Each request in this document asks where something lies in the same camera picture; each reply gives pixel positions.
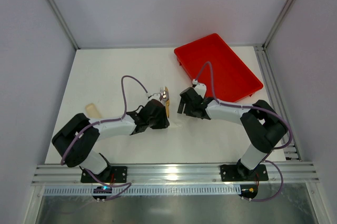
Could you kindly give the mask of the gold knife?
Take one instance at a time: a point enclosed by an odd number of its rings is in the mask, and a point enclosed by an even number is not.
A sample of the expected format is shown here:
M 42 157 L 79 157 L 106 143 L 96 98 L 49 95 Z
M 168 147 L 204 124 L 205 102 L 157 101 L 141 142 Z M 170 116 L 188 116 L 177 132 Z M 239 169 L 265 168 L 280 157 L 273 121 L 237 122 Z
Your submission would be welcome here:
M 170 97 L 169 97 L 169 101 L 164 103 L 164 105 L 165 105 L 166 116 L 167 118 L 169 118 L 170 117 Z

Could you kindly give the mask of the silver spoon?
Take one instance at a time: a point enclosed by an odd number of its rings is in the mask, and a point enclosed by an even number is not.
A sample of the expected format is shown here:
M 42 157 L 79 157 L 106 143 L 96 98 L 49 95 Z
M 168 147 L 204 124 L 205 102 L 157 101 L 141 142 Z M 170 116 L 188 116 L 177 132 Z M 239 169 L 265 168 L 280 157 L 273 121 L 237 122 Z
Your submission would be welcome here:
M 169 92 L 167 90 L 162 91 L 162 93 L 161 93 L 161 101 L 163 103 L 166 103 L 167 101 L 169 101 Z

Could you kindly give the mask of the silver fork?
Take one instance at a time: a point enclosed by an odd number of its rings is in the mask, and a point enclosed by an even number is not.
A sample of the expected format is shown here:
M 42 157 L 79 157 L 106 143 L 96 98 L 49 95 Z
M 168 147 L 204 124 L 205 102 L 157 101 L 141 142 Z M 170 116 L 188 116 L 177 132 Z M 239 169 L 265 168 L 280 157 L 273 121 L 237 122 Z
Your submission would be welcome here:
M 166 91 L 164 88 L 160 88 L 160 90 L 157 93 L 154 93 L 152 95 L 153 99 L 156 99 L 158 101 L 164 101 L 164 99 L 166 98 Z

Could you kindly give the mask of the white paper napkin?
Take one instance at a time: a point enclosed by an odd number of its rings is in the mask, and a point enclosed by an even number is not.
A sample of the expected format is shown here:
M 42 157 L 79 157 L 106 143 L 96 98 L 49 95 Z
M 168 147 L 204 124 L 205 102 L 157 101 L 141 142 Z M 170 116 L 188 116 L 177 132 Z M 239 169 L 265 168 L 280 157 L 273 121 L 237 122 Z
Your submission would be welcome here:
M 169 129 L 174 129 L 174 128 L 180 128 L 182 125 L 180 123 L 175 123 L 173 121 L 170 121 Z

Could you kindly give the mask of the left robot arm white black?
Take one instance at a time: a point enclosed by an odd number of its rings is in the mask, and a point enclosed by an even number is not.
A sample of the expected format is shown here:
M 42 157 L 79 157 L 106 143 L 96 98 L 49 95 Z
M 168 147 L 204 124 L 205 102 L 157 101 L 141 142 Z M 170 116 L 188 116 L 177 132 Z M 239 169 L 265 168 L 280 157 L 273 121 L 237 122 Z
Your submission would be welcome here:
M 116 136 L 131 136 L 170 125 L 166 107 L 151 99 L 139 111 L 129 111 L 123 118 L 93 119 L 76 114 L 55 136 L 52 144 L 61 156 L 61 165 L 82 169 L 81 182 L 109 182 L 114 168 L 107 158 L 93 150 L 97 141 Z

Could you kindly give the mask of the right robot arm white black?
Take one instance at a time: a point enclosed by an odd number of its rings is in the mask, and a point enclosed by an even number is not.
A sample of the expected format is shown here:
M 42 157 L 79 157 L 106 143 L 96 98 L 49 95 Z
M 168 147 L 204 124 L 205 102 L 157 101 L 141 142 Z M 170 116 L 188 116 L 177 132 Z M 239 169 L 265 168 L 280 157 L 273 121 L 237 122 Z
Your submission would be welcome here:
M 261 164 L 278 142 L 290 133 L 289 125 L 264 100 L 239 105 L 205 97 L 196 86 L 180 93 L 179 114 L 208 120 L 223 120 L 241 125 L 250 145 L 235 165 L 221 165 L 222 181 L 252 181 L 263 178 Z

